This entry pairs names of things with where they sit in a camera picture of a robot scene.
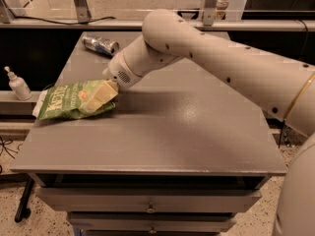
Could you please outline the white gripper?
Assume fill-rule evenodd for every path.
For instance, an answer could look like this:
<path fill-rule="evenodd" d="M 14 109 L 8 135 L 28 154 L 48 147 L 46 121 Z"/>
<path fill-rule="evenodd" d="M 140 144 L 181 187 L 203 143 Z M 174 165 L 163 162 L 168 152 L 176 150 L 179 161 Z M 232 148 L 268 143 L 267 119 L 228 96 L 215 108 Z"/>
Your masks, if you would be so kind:
<path fill-rule="evenodd" d="M 102 76 L 105 80 L 86 81 L 80 90 L 80 108 L 87 113 L 96 112 L 113 99 L 118 94 L 118 86 L 121 89 L 128 89 L 142 79 L 130 70 L 123 52 L 118 52 L 112 57 Z"/>

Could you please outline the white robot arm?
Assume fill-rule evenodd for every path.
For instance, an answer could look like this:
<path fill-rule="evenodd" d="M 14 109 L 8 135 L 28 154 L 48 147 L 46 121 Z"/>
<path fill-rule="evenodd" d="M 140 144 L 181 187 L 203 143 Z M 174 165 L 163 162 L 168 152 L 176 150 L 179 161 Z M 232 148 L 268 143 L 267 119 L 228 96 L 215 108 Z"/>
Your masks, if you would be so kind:
<path fill-rule="evenodd" d="M 315 236 L 314 67 L 205 34 L 177 14 L 146 15 L 142 34 L 109 61 L 102 76 L 117 94 L 182 58 L 201 66 L 307 140 L 286 173 L 272 236 Z"/>

